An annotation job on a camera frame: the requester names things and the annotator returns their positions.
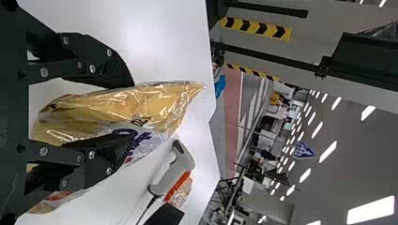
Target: chip bag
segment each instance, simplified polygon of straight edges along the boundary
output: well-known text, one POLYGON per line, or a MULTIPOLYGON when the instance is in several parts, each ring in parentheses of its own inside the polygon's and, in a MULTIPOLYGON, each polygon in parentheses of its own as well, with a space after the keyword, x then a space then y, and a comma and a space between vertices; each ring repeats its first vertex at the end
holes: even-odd
MULTIPOLYGON (((140 141, 126 158, 124 168, 169 139, 181 124, 188 105, 203 89, 199 82, 152 82, 85 95, 65 95, 38 113, 31 139, 61 146, 116 130, 134 130, 140 141)), ((60 206, 60 201, 76 198, 69 194, 55 192, 30 212, 50 212, 60 206)))

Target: person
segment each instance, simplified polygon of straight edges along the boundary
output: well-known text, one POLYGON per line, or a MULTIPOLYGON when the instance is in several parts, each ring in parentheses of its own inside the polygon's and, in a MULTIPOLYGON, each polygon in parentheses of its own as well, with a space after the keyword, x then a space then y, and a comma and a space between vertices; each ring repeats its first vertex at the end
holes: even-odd
POLYGON ((266 158, 266 159, 268 159, 268 161, 275 161, 275 160, 277 160, 277 158, 274 156, 274 155, 272 155, 269 151, 267 151, 267 150, 263 150, 263 151, 261 151, 261 157, 262 158, 266 158))

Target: warning stripe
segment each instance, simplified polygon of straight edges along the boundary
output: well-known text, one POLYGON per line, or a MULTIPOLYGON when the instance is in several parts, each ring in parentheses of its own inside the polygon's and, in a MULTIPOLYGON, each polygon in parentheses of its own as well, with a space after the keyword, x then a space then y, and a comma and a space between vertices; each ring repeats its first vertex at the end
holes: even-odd
POLYGON ((280 80, 279 77, 275 77, 275 76, 269 75, 266 72, 260 72, 260 71, 254 70, 252 68, 241 67, 240 65, 231 64, 231 63, 225 63, 225 64, 231 69, 240 70, 240 71, 242 71, 244 73, 251 74, 251 75, 254 75, 254 76, 257 76, 257 77, 267 78, 268 80, 271 80, 271 81, 274 81, 274 82, 278 82, 280 80))
POLYGON ((292 27, 277 26, 272 23, 253 22, 233 17, 224 17, 221 25, 225 29, 237 30, 251 35, 289 41, 292 35, 292 27))

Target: ceiling light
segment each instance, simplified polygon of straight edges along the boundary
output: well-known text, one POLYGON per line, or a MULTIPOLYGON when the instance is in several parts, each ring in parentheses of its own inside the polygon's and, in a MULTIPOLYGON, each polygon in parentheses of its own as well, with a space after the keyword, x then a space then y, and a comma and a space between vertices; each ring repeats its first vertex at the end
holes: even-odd
POLYGON ((308 106, 310 105, 310 102, 307 102, 307 104, 305 104, 305 107, 304 107, 304 112, 306 112, 307 111, 307 108, 308 108, 308 106))
POLYGON ((290 189, 287 190, 286 192, 286 196, 289 196, 293 193, 293 191, 295 190, 296 185, 290 187, 290 189))
POLYGON ((334 141, 329 148, 322 153, 321 157, 319 158, 319 163, 322 163, 337 147, 337 141, 334 141))
POLYGON ((394 205, 394 196, 389 196, 387 198, 350 209, 348 210, 347 224, 355 224, 375 218, 391 216, 394 214, 394 205))
POLYGON ((321 121, 318 124, 318 127, 316 127, 316 129, 314 130, 314 133, 313 133, 313 136, 311 136, 311 139, 313 139, 316 136, 316 134, 318 134, 318 132, 319 132, 319 130, 321 130, 322 126, 323 126, 323 122, 321 121))
POLYGON ((258 219, 257 223, 263 223, 263 221, 267 222, 267 216, 262 216, 260 219, 258 219))
POLYGON ((384 7, 384 4, 386 4, 387 0, 381 0, 380 5, 378 5, 380 8, 384 7))
POLYGON ((301 141, 302 137, 304 136, 304 130, 298 136, 298 142, 301 141))
POLYGON ((323 104, 326 100, 326 98, 328 97, 328 94, 324 94, 324 96, 322 97, 321 103, 323 104))
POLYGON ((311 174, 311 168, 308 168, 308 170, 302 174, 302 176, 299 178, 299 182, 302 183, 307 179, 307 177, 311 174))
POLYGON ((230 218, 228 219, 227 225, 231 225, 231 224, 232 224, 232 221, 234 220, 234 217, 235 217, 235 210, 232 211, 231 216, 230 216, 230 218))
POLYGON ((374 110, 375 110, 375 106, 366 107, 366 109, 362 112, 360 121, 364 121, 374 110))
POLYGON ((290 151, 290 156, 292 156, 294 152, 295 152, 295 148, 292 147, 292 150, 290 151))
POLYGON ((293 169, 293 167, 295 166, 296 161, 293 161, 292 163, 290 163, 289 169, 287 169, 288 171, 291 171, 293 169))
POLYGON ((313 115, 311 115, 311 118, 310 118, 310 120, 308 121, 308 126, 313 122, 315 116, 316 116, 316 112, 313 112, 313 115))
POLYGON ((298 126, 298 132, 301 130, 302 124, 298 126))
POLYGON ((310 108, 308 108, 308 111, 305 113, 305 118, 307 118, 307 116, 310 114, 310 111, 312 108, 313 108, 312 106, 310 106, 310 108))
POLYGON ((340 103, 340 101, 342 100, 341 97, 337 97, 336 100, 334 101, 333 105, 331 106, 331 110, 334 111, 334 109, 336 109, 337 105, 340 103))
POLYGON ((309 223, 309 224, 307 224, 307 225, 321 225, 321 220, 318 220, 318 221, 309 223))

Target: screw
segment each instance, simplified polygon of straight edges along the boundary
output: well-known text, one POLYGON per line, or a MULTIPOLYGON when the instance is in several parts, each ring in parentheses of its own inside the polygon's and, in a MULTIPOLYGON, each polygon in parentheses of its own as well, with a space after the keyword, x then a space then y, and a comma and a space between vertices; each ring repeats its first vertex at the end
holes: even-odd
POLYGON ((64 44, 69 45, 69 38, 68 37, 63 37, 62 40, 64 40, 64 44))
POLYGON ((90 158, 90 159, 93 159, 95 156, 96 156, 96 152, 94 152, 94 151, 90 151, 88 153, 88 158, 90 158))
POLYGON ((108 169, 106 169, 106 174, 110 175, 112 172, 112 168, 108 167, 108 169))
POLYGON ((46 147, 42 147, 42 148, 40 148, 40 155, 42 156, 42 157, 45 157, 45 156, 47 156, 47 154, 49 153, 49 149, 48 148, 46 148, 46 147))
POLYGON ((61 181, 61 187, 62 188, 66 188, 68 186, 68 184, 69 184, 68 180, 61 181))
POLYGON ((41 75, 41 77, 44 77, 44 78, 48 77, 49 76, 49 70, 47 68, 41 68, 40 69, 40 75, 41 75))
POLYGON ((90 72, 95 73, 96 72, 96 66, 90 65, 90 72))
POLYGON ((83 157, 82 157, 82 156, 78 156, 76 161, 77 161, 78 163, 82 163, 83 157))

